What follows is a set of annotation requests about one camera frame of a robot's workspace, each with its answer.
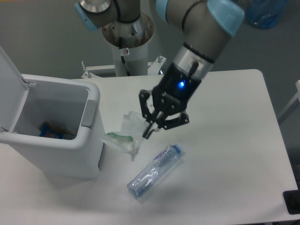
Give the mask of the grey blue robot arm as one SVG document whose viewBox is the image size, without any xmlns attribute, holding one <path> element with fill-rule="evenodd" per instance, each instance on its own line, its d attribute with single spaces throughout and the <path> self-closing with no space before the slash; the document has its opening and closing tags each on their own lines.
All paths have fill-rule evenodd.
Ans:
<svg viewBox="0 0 300 225">
<path fill-rule="evenodd" d="M 75 9 L 89 30 L 101 29 L 112 46 L 116 75 L 145 75 L 152 20 L 141 12 L 138 0 L 80 0 Z M 158 0 L 157 13 L 180 29 L 186 39 L 160 83 L 139 94 L 149 138 L 158 129 L 189 122 L 188 101 L 236 34 L 244 11 L 233 0 Z"/>
</svg>

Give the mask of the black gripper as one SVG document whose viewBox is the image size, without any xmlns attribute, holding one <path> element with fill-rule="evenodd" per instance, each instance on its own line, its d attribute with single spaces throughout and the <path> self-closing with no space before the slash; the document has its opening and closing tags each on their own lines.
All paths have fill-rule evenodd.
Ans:
<svg viewBox="0 0 300 225">
<path fill-rule="evenodd" d="M 141 90 L 139 100 L 142 116 L 148 122 L 143 138 L 149 139 L 153 132 L 161 129 L 169 130 L 189 123 L 185 109 L 188 101 L 202 82 L 192 73 L 185 72 L 172 63 L 153 90 Z M 152 96 L 154 111 L 150 112 L 147 100 Z M 179 113 L 178 117 L 167 120 L 167 116 Z"/>
</svg>

